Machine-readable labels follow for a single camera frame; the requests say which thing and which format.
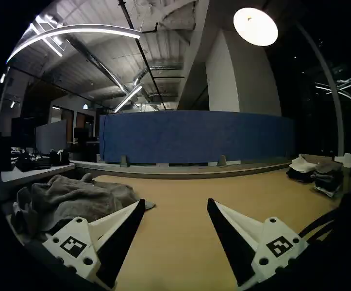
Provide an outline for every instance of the white pillar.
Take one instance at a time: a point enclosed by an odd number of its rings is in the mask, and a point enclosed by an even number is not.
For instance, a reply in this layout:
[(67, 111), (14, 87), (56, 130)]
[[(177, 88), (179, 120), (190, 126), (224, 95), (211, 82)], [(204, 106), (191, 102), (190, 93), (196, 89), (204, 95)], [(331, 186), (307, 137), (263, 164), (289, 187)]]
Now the white pillar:
[(220, 31), (206, 61), (211, 111), (281, 116), (274, 75), (263, 47)]

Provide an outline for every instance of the wooden table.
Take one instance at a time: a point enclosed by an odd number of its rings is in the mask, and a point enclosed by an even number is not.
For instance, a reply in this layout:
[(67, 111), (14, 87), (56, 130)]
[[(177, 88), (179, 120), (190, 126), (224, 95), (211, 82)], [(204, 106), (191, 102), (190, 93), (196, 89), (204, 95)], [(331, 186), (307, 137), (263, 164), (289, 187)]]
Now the wooden table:
[(287, 169), (197, 180), (98, 176), (124, 183), (157, 206), (144, 214), (117, 278), (117, 291), (236, 290), (236, 280), (206, 210), (207, 199), (251, 218), (277, 216), (299, 232), (336, 208), (330, 199), (286, 177)]

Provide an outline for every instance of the gray cubicle panel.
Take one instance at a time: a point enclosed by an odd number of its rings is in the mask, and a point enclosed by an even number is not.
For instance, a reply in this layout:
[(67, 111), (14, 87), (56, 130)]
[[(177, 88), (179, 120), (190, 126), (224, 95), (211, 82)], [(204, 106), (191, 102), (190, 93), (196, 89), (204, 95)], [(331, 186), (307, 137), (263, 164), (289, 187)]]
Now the gray cubicle panel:
[(61, 120), (36, 128), (36, 147), (42, 154), (49, 154), (52, 149), (58, 151), (67, 148), (67, 121)]

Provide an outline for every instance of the cable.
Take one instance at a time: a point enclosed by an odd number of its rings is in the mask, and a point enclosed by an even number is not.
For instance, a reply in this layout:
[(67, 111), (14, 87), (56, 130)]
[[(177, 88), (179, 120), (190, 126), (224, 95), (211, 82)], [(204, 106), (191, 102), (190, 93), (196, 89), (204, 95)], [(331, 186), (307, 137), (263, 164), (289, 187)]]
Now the cable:
[(333, 209), (332, 211), (324, 214), (323, 216), (317, 218), (315, 221), (313, 221), (311, 224), (309, 224), (307, 227), (305, 227), (298, 235), (303, 238), (306, 234), (308, 234), (310, 231), (316, 229), (317, 227), (324, 225), (336, 218), (338, 208)]
[(321, 235), (327, 233), (328, 231), (332, 230), (335, 225), (335, 222), (332, 221), (329, 224), (325, 225), (323, 228), (321, 228), (319, 231), (317, 231), (314, 235), (312, 235), (307, 242), (308, 243), (314, 243), (317, 238), (319, 238)]
[(106, 123), (106, 117), (108, 114), (105, 115), (104, 117), (104, 124), (102, 126), (102, 141), (103, 141), (103, 148), (102, 148), (102, 160), (103, 162), (105, 161), (105, 123)]

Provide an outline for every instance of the gray towel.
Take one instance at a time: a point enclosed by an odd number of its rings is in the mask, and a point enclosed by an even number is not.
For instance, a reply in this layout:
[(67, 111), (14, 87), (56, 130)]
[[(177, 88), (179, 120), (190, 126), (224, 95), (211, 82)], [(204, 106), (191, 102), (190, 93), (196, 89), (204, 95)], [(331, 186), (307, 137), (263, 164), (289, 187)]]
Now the gray towel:
[[(77, 216), (92, 222), (140, 200), (128, 185), (86, 181), (88, 174), (81, 180), (55, 175), (47, 184), (33, 184), (31, 192), (22, 188), (13, 204), (16, 226), (31, 236), (54, 232)], [(153, 206), (146, 201), (146, 209)]]

